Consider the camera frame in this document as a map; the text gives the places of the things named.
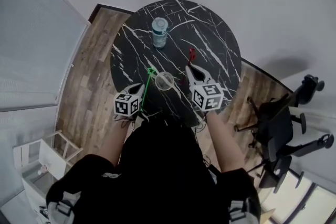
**person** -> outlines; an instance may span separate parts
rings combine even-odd
[[[244,156],[232,137],[232,128],[214,111],[206,114],[206,123],[221,171],[216,183],[191,128],[157,118],[143,121],[125,141],[130,122],[117,121],[98,153],[75,163],[50,188],[51,223],[56,222],[56,208],[62,211],[64,204],[72,212],[71,221],[64,223],[142,219],[234,223],[233,202],[242,203],[243,215],[250,216],[249,222],[239,223],[259,223],[258,195],[244,170]],[[79,198],[66,203],[71,194]]]

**wooden floor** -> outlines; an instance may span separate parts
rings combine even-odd
[[[129,14],[101,8],[80,45],[66,81],[57,127],[78,146],[80,157],[95,153],[113,127],[113,97],[116,93],[110,72],[110,50],[120,26]],[[231,104],[221,113],[225,123],[247,126],[256,118],[246,98],[257,105],[279,98],[288,91],[255,68],[243,64],[239,89]],[[204,154],[218,167],[207,128],[197,134]],[[247,168],[260,160],[248,148],[250,132],[234,138],[246,156]]]

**office chair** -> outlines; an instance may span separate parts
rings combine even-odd
[[[293,139],[292,121],[301,124],[303,134],[307,129],[304,114],[302,113],[300,118],[291,115],[289,106],[309,103],[315,91],[322,91],[323,88],[323,81],[319,82],[317,77],[307,75],[301,86],[293,94],[285,94],[278,101],[271,99],[270,102],[263,103],[259,109],[250,97],[247,98],[247,101],[254,109],[258,121],[256,124],[243,129],[238,129],[235,126],[235,131],[251,130],[254,140],[249,146],[255,147],[257,142],[261,144],[262,152],[258,149],[257,151],[262,157],[262,162],[248,172],[263,167],[276,187],[275,191],[278,191],[287,171],[291,171],[298,178],[298,185],[303,177],[303,173],[298,175],[289,168],[291,155],[304,156],[322,148],[330,148],[333,144],[333,135],[326,134],[318,140],[305,145],[295,147],[287,145]]]
[[[273,102],[274,98],[268,103],[264,103],[258,109],[251,97],[247,98],[247,102],[252,105],[258,122],[254,125],[239,129],[237,125],[234,126],[236,132],[242,132],[246,130],[252,130],[259,127],[261,122],[267,122],[275,118],[284,109],[289,106],[298,107],[299,104],[308,104],[313,98],[316,91],[322,91],[324,88],[324,81],[319,81],[318,77],[312,75],[306,75],[301,83],[301,86],[291,95],[285,94],[280,100]],[[302,133],[306,132],[306,118],[303,113],[300,114],[300,118],[291,115],[291,120],[301,124]]]

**black marble tabletop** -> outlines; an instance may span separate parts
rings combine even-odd
[[[152,41],[152,21],[163,17],[169,23],[166,45],[156,49]],[[185,0],[152,3],[134,13],[120,28],[111,50],[111,73],[117,91],[148,79],[147,68],[167,71],[175,87],[160,91],[151,79],[143,110],[147,116],[163,113],[196,126],[202,118],[191,101],[185,66],[195,49],[193,64],[209,71],[223,87],[221,110],[238,89],[241,71],[240,51],[227,24],[210,9]]]

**green marker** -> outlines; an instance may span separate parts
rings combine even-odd
[[[145,103],[145,97],[146,97],[146,93],[147,93],[147,88],[148,88],[148,85],[149,85],[149,81],[150,81],[150,79],[151,79],[151,77],[152,77],[152,75],[153,75],[154,73],[156,73],[156,71],[155,71],[152,67],[148,67],[148,68],[147,68],[148,79],[147,79],[147,84],[146,84],[145,92],[144,92],[144,94],[143,94],[143,98],[142,98],[141,111],[143,111],[142,108],[143,108],[143,104]]]

